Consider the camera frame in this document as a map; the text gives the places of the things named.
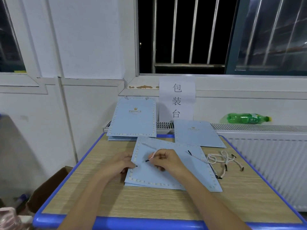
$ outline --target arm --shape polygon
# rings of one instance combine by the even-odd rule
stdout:
[[[90,230],[92,229],[100,197],[107,183],[117,174],[125,172],[125,168],[134,168],[132,153],[119,153],[100,169],[90,180],[75,206],[69,211],[58,230]]]
[[[172,149],[161,149],[150,162],[160,170],[166,169],[187,190],[209,230],[250,230],[250,228],[184,166]]]

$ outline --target radiator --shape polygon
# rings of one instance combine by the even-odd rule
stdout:
[[[211,125],[290,205],[297,211],[307,211],[307,126]],[[157,133],[174,134],[173,123],[158,122]]]

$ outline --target left hand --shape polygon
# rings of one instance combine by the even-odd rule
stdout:
[[[131,162],[132,152],[120,152],[116,154],[97,174],[106,178],[112,179],[119,173],[124,173],[128,168],[135,168],[135,164]]]

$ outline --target chinese character 装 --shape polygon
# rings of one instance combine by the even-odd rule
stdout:
[[[180,85],[175,84],[173,88],[175,92],[182,92]]]
[[[180,112],[178,110],[175,110],[173,112],[173,118],[179,118],[179,114],[180,114]]]
[[[179,97],[177,97],[177,98],[174,97],[174,99],[173,99],[173,104],[175,104],[175,105],[177,105],[177,104],[178,104],[178,105],[181,105],[180,103],[181,103],[181,98],[179,98]]]

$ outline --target left arm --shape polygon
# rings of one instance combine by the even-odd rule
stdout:
[[[100,197],[107,183],[126,168],[134,168],[132,153],[117,154],[106,166],[100,169],[90,180],[75,206],[69,211],[58,230],[90,230],[92,229]]]

